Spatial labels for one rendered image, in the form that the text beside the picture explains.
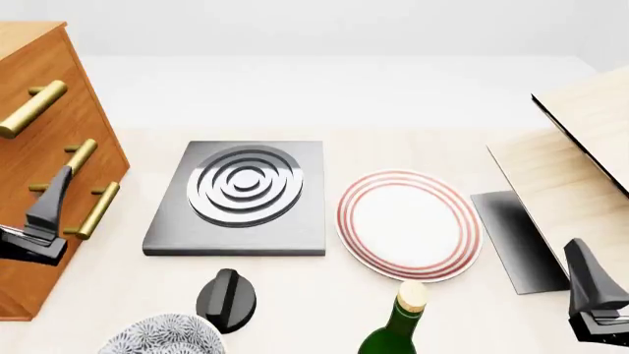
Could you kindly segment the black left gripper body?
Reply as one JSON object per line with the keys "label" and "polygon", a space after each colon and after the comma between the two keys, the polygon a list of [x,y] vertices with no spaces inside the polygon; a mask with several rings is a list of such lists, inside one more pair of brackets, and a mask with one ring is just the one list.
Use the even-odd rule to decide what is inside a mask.
{"label": "black left gripper body", "polygon": [[22,229],[0,225],[0,260],[57,266],[67,251],[67,241],[46,241],[28,236]]}

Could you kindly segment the pale wooden rack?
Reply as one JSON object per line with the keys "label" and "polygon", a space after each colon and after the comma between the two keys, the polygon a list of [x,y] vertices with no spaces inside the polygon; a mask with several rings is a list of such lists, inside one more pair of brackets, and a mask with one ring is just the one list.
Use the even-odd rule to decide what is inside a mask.
{"label": "pale wooden rack", "polygon": [[553,126],[487,149],[561,265],[580,238],[629,290],[629,66],[532,100]]}

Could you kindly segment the wooden cabinet with drawers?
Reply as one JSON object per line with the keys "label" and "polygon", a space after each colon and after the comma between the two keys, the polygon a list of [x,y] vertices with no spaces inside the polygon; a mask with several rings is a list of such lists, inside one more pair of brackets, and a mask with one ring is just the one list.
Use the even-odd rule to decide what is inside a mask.
{"label": "wooden cabinet with drawers", "polygon": [[[69,43],[72,54],[74,55],[81,72],[86,78],[86,84],[95,104],[95,108],[97,109],[98,114],[101,115],[103,123],[107,126],[107,129],[109,129],[110,135],[116,137],[89,82],[84,67],[82,66],[71,40],[67,35],[63,23],[0,22],[0,60],[6,58],[8,55],[18,49],[21,49],[23,46],[26,46],[32,41],[37,40],[45,34],[57,29],[65,32],[65,38]],[[12,260],[0,260],[0,321],[27,321],[26,315],[28,312],[22,305],[21,297],[27,286],[33,284],[31,280],[26,279],[26,273],[33,265],[50,267],[58,266],[40,265]]]}

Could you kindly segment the white plate with red rings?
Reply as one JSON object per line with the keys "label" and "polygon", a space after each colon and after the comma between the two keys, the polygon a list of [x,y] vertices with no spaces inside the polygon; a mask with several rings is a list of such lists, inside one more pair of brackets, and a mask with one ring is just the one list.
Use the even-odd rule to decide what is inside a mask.
{"label": "white plate with red rings", "polygon": [[414,170],[378,170],[356,179],[339,197],[334,221],[358,262],[397,280],[459,276],[484,242],[468,200],[443,180]]}

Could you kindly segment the grey patterned bowl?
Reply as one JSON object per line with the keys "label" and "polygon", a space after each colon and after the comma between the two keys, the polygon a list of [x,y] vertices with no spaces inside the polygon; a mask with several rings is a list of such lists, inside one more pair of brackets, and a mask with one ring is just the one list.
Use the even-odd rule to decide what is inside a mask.
{"label": "grey patterned bowl", "polygon": [[156,315],[113,335],[97,354],[227,354],[221,333],[198,315]]}

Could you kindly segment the flat black stove plate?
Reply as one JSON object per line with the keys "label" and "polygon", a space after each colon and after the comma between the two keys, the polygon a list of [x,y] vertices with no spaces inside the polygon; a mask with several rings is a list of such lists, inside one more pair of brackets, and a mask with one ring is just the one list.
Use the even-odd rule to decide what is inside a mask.
{"label": "flat black stove plate", "polygon": [[146,235],[147,256],[324,256],[320,141],[191,141]]}

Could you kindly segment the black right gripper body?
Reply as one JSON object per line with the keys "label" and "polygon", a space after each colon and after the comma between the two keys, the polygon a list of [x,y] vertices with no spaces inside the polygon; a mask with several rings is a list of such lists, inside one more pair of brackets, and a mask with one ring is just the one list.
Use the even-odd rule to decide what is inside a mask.
{"label": "black right gripper body", "polygon": [[569,323],[578,341],[629,347],[629,315],[579,312],[569,318]]}

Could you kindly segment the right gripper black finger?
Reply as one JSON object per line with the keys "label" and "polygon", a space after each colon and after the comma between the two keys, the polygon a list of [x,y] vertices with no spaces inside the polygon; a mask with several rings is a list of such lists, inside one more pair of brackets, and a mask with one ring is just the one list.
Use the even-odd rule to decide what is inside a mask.
{"label": "right gripper black finger", "polygon": [[585,241],[572,239],[564,253],[570,276],[570,316],[623,308],[623,288],[601,267]]}

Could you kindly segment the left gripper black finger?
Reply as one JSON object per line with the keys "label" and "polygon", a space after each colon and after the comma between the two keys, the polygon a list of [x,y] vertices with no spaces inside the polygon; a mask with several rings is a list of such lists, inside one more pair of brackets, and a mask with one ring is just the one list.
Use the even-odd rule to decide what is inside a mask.
{"label": "left gripper black finger", "polygon": [[63,165],[46,191],[27,211],[25,235],[46,243],[58,237],[61,208],[72,177],[72,167]]}

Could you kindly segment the green wine bottle with cork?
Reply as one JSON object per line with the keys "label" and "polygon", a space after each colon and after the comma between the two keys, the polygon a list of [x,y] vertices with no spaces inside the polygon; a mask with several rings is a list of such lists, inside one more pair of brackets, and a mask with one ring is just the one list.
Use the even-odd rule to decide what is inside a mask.
{"label": "green wine bottle with cork", "polygon": [[425,285],[417,280],[402,282],[386,326],[368,335],[358,354],[417,354],[413,335],[427,303]]}

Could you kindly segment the round black stove knob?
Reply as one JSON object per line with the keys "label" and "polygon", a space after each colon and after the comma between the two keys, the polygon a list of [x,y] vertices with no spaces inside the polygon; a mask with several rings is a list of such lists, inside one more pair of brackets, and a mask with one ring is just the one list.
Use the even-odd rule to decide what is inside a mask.
{"label": "round black stove knob", "polygon": [[222,334],[245,326],[257,308],[257,294],[252,284],[237,270],[224,268],[201,290],[196,312]]}

